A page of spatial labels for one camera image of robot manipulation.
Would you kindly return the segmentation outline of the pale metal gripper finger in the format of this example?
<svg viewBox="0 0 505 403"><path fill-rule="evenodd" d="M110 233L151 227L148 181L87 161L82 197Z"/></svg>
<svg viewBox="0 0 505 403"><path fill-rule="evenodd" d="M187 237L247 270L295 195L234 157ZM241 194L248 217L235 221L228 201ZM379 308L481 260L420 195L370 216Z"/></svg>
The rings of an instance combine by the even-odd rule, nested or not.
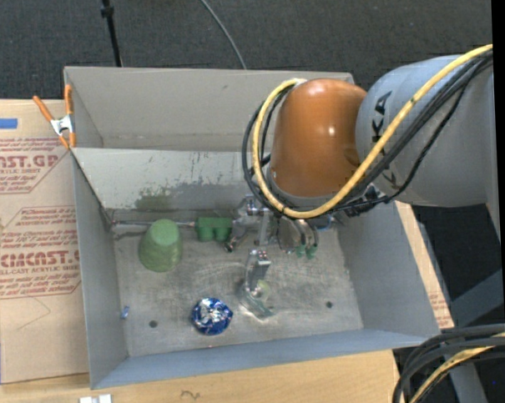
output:
<svg viewBox="0 0 505 403"><path fill-rule="evenodd" d="M245 293L250 295L252 298L259 296L258 279L256 278L258 268L259 268L258 249L251 249L247 256L247 262L245 266L244 290Z"/></svg>
<svg viewBox="0 0 505 403"><path fill-rule="evenodd" d="M256 253L256 294L267 295L269 285L266 281L266 274L271 266L271 261L265 250L259 249Z"/></svg>

